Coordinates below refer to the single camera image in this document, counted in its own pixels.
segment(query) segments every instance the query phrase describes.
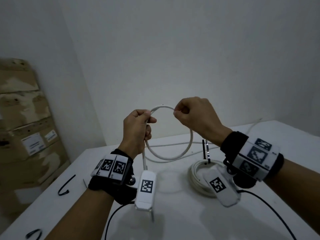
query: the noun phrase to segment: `white rectangular device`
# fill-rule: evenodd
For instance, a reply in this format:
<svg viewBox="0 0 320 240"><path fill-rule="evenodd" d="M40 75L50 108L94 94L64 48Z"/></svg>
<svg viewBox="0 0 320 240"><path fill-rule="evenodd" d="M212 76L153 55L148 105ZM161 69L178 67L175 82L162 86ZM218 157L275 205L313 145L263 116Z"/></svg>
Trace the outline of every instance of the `white rectangular device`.
<svg viewBox="0 0 320 240"><path fill-rule="evenodd" d="M152 211L156 192L157 176L154 172L144 170L137 189L135 208L140 211Z"/></svg>
<svg viewBox="0 0 320 240"><path fill-rule="evenodd" d="M203 174L203 178L223 206L234 206L240 201L241 194L237 192L237 187L232 182L232 176L228 174L226 167L216 164Z"/></svg>

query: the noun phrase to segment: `white table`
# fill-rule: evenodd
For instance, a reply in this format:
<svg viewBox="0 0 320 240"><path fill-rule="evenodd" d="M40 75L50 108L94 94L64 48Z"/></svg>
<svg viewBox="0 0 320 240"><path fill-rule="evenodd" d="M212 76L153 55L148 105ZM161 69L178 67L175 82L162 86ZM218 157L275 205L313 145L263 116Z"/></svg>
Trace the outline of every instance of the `white table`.
<svg viewBox="0 0 320 240"><path fill-rule="evenodd" d="M245 132L249 125L236 126L233 130ZM286 158L320 173L320 138L312 136L278 121L267 121L254 126L250 134L281 146ZM184 142L189 134L152 139L150 145ZM194 141L201 141L198 134ZM25 239L26 233L40 228L41 239L53 229L63 215L78 200L86 187L86 180L98 161L114 150L117 145L85 150L64 173L46 189L37 200L0 236L0 240ZM163 156L174 156L186 145L156 147ZM202 149L193 144L191 151ZM148 156L155 158L148 150ZM223 160L219 149L210 152L211 158ZM155 195L155 223L150 222L146 212L137 211L133 205L125 206L113 217L108 239L291 239L278 217L259 199L242 194L240 203L224 208L216 199L198 195L191 189L186 178L187 168L201 160L202 153L170 163L147 161L148 169L157 173ZM142 173L142 156L134 160L134 173ZM74 174L65 187L70 193L58 196L59 188ZM251 189L265 199L283 217L297 239L320 239L320 237L264 183ZM118 208L115 202L111 213Z"/></svg>

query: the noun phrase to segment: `wristband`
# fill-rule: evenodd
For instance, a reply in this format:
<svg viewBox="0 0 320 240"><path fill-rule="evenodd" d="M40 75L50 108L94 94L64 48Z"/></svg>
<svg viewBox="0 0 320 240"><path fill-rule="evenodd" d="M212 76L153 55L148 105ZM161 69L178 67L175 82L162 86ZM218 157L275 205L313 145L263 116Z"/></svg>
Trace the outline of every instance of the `wristband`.
<svg viewBox="0 0 320 240"><path fill-rule="evenodd" d="M228 168L257 181L276 175L284 162L278 146L238 131L229 134L220 149L226 155L223 163Z"/></svg>
<svg viewBox="0 0 320 240"><path fill-rule="evenodd" d="M88 188L104 190L121 205L131 202L137 195L137 189L126 185L134 174L132 163L133 159L126 153L115 149L99 161L91 173L92 178Z"/></svg>

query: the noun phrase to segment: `cardboard box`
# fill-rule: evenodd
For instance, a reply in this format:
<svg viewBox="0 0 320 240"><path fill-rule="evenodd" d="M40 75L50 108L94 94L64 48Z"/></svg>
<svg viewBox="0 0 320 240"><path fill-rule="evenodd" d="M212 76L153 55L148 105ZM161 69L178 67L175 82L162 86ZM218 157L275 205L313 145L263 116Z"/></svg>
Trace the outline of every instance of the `cardboard box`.
<svg viewBox="0 0 320 240"><path fill-rule="evenodd" d="M0 93L39 90L28 62L20 59L0 59Z"/></svg>
<svg viewBox="0 0 320 240"><path fill-rule="evenodd" d="M6 131L49 116L49 105L41 91L0 94L0 121Z"/></svg>
<svg viewBox="0 0 320 240"><path fill-rule="evenodd" d="M58 170L47 178L40 186L33 188L17 189L0 194L0 213L5 216L22 213L34 202L68 167L66 161Z"/></svg>
<svg viewBox="0 0 320 240"><path fill-rule="evenodd" d="M57 141L25 161L1 164L0 193L38 187L66 161L66 151Z"/></svg>
<svg viewBox="0 0 320 240"><path fill-rule="evenodd" d="M26 160L59 140L52 117L0 132L0 164Z"/></svg>

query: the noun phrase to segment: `forearm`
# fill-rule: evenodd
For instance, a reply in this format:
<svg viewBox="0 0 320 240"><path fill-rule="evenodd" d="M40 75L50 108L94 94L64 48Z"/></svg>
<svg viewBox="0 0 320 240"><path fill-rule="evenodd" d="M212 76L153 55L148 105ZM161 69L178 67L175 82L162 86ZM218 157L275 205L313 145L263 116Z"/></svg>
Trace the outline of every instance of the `forearm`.
<svg viewBox="0 0 320 240"><path fill-rule="evenodd" d="M320 234L320 174L285 159L278 174L265 183Z"/></svg>
<svg viewBox="0 0 320 240"><path fill-rule="evenodd" d="M100 240L113 201L102 190L87 189L45 239Z"/></svg>

